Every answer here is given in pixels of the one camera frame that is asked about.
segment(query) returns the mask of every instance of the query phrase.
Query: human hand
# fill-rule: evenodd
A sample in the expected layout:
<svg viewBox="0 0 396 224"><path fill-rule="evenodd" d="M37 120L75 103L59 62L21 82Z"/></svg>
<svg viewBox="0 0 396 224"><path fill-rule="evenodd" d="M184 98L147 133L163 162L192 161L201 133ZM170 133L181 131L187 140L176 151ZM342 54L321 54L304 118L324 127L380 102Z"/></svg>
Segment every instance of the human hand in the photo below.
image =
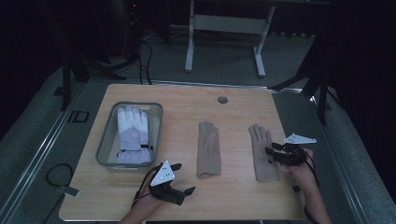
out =
<svg viewBox="0 0 396 224"><path fill-rule="evenodd" d="M303 148L303 150L307 154L306 162L308 162L309 165L315 169L314 162L312 161L314 158L314 152L307 148ZM302 192L308 192L312 188L318 187L313 171L305 162L299 166L285 166L285 167L289 170L294 180L300 186Z"/></svg>
<svg viewBox="0 0 396 224"><path fill-rule="evenodd" d="M153 175L149 175L146 183L139 194L132 210L121 220L120 224L137 224L146 220L160 207L164 201L154 198L149 191L149 181Z"/></svg>

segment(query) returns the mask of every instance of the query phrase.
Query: plastic container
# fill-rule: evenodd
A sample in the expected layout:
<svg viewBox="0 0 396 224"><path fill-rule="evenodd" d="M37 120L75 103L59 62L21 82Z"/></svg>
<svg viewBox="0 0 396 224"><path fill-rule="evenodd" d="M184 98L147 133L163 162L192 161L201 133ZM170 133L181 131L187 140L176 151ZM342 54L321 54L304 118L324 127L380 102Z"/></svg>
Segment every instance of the plastic container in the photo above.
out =
<svg viewBox="0 0 396 224"><path fill-rule="evenodd" d="M120 151L120 139L117 113L120 107L131 105L139 107L148 114L148 148L150 148L151 161L133 164L118 163L117 153ZM118 102L111 108L106 127L99 148L96 152L96 160L105 166L110 172L147 172L157 158L160 140L161 123L163 120L163 107L157 103Z"/></svg>

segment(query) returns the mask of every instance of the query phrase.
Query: white triangular marker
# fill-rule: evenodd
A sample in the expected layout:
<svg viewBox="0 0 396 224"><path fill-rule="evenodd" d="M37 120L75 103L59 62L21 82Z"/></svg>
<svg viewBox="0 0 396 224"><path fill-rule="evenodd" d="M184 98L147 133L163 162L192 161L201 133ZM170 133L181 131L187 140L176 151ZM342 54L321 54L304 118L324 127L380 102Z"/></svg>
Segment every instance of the white triangular marker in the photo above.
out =
<svg viewBox="0 0 396 224"><path fill-rule="evenodd" d="M160 185L162 183L168 182L175 179L175 175L172 171L171 165L169 161L165 161L163 166L157 172L157 174L152 179L151 183L149 183L152 187Z"/></svg>
<svg viewBox="0 0 396 224"><path fill-rule="evenodd" d="M284 141L285 143L290 143L290 144L308 144L308 143L316 143L317 139L303 137L294 133L291 136L285 138Z"/></svg>

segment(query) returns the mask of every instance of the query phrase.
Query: small round object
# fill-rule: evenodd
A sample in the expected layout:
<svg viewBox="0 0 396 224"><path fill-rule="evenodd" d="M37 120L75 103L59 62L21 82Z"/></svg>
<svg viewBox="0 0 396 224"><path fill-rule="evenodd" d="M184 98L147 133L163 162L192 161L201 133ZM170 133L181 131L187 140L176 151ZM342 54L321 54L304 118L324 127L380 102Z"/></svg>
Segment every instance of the small round object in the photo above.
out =
<svg viewBox="0 0 396 224"><path fill-rule="evenodd" d="M221 103L222 105L225 105L228 103L228 99L225 96L219 96L218 102Z"/></svg>

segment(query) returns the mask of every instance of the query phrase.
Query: white metal frame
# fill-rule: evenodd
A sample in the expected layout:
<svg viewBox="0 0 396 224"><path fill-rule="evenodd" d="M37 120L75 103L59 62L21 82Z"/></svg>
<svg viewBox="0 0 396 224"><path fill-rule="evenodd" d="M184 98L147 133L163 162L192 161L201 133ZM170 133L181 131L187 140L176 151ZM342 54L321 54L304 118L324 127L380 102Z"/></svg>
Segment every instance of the white metal frame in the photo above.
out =
<svg viewBox="0 0 396 224"><path fill-rule="evenodd" d="M271 19L273 18L275 8L270 7L267 18L265 20L236 18L236 17L220 17L194 14L194 1L190 1L190 25L189 25L189 46L187 48L187 58L185 71L192 71L192 61L194 54L194 30L209 30L222 32L236 32L244 34L261 35L260 43L253 48L254 58L256 61L257 72L259 77L265 77L264 64L262 62L262 46L265 37L267 37L270 28Z"/></svg>

